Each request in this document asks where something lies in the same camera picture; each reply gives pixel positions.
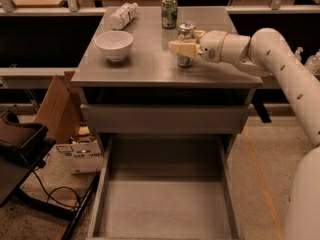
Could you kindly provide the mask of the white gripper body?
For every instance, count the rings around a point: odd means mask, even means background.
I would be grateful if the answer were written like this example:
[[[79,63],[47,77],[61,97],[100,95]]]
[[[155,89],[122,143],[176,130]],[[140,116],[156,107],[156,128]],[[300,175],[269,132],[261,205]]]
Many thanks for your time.
[[[201,57],[208,62],[219,63],[221,50],[227,33],[225,31],[210,31],[200,38]]]

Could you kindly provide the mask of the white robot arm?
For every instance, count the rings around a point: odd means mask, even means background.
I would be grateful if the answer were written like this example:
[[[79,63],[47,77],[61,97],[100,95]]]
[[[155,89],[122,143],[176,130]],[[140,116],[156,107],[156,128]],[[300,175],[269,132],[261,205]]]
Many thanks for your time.
[[[169,49],[207,62],[229,63],[250,75],[276,78],[313,145],[295,172],[283,240],[320,240],[320,81],[272,28],[262,28],[251,37],[198,30],[192,39],[171,41]]]

